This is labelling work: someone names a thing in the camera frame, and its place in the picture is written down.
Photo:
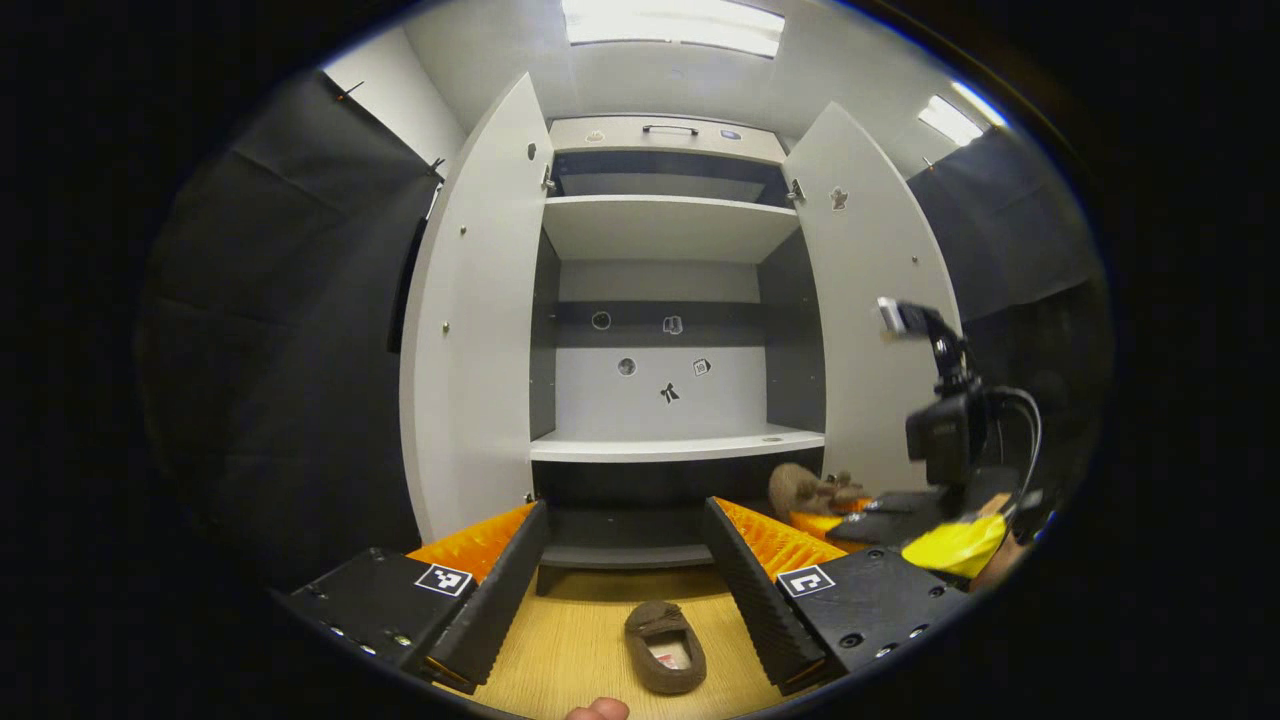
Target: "white cabinet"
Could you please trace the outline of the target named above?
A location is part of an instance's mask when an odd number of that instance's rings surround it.
[[[787,199],[792,181],[803,196]],[[548,132],[525,76],[453,160],[422,249],[401,419],[424,539],[522,502],[531,462],[826,447],[823,471],[847,469],[869,492],[924,484],[902,423],[932,398],[932,359],[882,337],[876,299],[937,306],[959,327],[955,300],[902,178],[835,104],[786,156],[769,132],[710,120],[572,118]],[[602,282],[602,266],[623,277]],[[708,282],[691,284],[695,270]],[[535,302],[535,274],[572,290],[539,287]],[[556,346],[531,348],[531,324],[548,323]]]

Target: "brown slipper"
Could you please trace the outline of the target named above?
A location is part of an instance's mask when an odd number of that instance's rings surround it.
[[[686,693],[707,679],[703,643],[678,605],[650,600],[626,621],[627,653],[640,683],[655,693]]]

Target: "cabinet door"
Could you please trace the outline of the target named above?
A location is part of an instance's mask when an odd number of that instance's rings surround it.
[[[782,164],[822,315],[827,370],[823,473],[850,470],[869,492],[922,489],[906,456],[906,416],[934,400],[927,341],[884,337],[876,299],[937,307],[957,332],[951,278],[920,206],[878,145],[832,102]]]
[[[426,227],[401,354],[404,473],[424,542],[532,489],[530,319],[552,155],[525,74],[449,159]]]

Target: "sticker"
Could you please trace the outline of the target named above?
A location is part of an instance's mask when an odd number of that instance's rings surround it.
[[[462,570],[454,570],[444,565],[431,565],[413,584],[442,594],[458,597],[470,582],[471,573],[463,573]]]
[[[787,589],[791,597],[812,594],[818,591],[836,587],[836,583],[822,571],[822,568],[810,565],[790,573],[778,573],[778,582]]]

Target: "gray panel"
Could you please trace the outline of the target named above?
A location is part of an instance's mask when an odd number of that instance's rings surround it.
[[[556,300],[561,260],[547,231],[538,241],[529,352],[529,439],[556,429]]]
[[[608,329],[591,325],[599,311]],[[680,316],[680,334],[663,319]],[[561,302],[556,309],[559,347],[758,347],[764,345],[764,313],[754,302]]]
[[[796,231],[758,268],[764,309],[768,421],[815,433],[827,425],[827,366],[813,266]]]

